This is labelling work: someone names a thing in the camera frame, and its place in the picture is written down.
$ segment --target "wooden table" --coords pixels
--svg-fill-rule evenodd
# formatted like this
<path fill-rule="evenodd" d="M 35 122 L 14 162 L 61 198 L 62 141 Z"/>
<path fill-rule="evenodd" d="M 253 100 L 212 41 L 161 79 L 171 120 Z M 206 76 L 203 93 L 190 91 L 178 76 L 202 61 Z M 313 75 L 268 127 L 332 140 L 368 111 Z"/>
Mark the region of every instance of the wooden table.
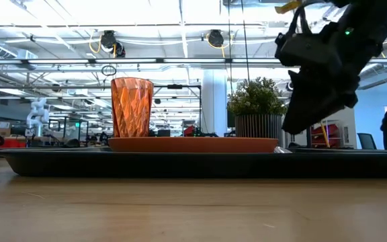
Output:
<path fill-rule="evenodd" d="M 78 179 L 0 159 L 0 241 L 387 241 L 387 179 Z"/>

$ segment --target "potted plant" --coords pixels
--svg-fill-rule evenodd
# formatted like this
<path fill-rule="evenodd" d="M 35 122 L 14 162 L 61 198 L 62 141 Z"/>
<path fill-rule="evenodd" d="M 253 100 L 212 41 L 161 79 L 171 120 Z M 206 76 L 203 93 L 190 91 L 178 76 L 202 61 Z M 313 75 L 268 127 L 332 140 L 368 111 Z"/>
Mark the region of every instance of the potted plant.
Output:
<path fill-rule="evenodd" d="M 229 95 L 228 110 L 235 116 L 238 137 L 276 138 L 282 141 L 282 116 L 286 107 L 271 79 L 244 80 Z"/>

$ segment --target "orange glass cup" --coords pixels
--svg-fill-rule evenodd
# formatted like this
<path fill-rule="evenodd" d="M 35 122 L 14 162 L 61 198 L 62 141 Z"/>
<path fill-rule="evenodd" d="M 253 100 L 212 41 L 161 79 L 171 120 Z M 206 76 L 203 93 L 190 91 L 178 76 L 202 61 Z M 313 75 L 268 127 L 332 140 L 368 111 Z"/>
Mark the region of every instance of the orange glass cup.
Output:
<path fill-rule="evenodd" d="M 112 80 L 114 137 L 148 136 L 153 83 L 133 77 Z"/>

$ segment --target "black tray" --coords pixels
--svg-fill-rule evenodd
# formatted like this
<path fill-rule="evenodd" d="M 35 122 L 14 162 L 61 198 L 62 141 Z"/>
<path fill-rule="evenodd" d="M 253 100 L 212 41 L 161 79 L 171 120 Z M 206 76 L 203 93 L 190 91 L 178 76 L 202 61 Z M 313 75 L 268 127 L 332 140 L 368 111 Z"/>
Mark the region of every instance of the black tray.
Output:
<path fill-rule="evenodd" d="M 26 176 L 387 177 L 387 152 L 118 153 L 110 148 L 0 150 Z"/>

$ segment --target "orange tray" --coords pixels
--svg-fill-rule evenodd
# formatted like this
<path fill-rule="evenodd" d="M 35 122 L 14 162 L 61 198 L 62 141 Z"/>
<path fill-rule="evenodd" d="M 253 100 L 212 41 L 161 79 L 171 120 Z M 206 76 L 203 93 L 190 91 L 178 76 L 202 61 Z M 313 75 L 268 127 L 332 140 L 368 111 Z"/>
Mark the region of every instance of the orange tray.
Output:
<path fill-rule="evenodd" d="M 110 138 L 116 152 L 166 153 L 272 153 L 278 144 L 273 138 L 217 137 L 134 137 Z"/>

